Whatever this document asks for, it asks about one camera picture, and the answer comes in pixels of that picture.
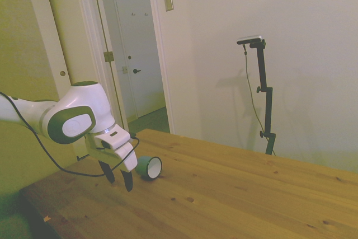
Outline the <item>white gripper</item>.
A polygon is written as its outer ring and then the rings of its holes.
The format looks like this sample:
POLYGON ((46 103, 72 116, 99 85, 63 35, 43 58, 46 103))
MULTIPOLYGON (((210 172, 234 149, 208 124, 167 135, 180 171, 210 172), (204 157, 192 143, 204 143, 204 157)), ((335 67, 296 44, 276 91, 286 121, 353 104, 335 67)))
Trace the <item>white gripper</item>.
POLYGON ((133 189, 131 171, 138 164, 136 154, 129 140, 129 135, 120 135, 118 137, 118 134, 113 136, 109 134, 87 134, 85 137, 89 155, 99 160, 100 167, 111 184, 115 182, 115 176, 110 166, 119 165, 125 188, 128 192, 133 189))

